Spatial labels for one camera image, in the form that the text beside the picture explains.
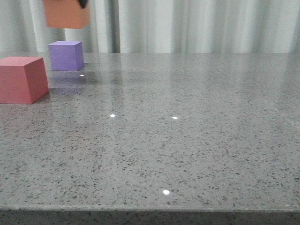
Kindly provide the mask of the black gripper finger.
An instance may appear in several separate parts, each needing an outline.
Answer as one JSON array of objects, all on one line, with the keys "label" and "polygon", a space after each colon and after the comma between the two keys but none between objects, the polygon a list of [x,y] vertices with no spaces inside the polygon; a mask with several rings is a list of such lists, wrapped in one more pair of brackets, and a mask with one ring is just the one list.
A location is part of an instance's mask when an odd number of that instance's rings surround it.
[{"label": "black gripper finger", "polygon": [[80,7],[83,9],[86,8],[89,3],[88,0],[78,0],[78,2],[79,2]]}]

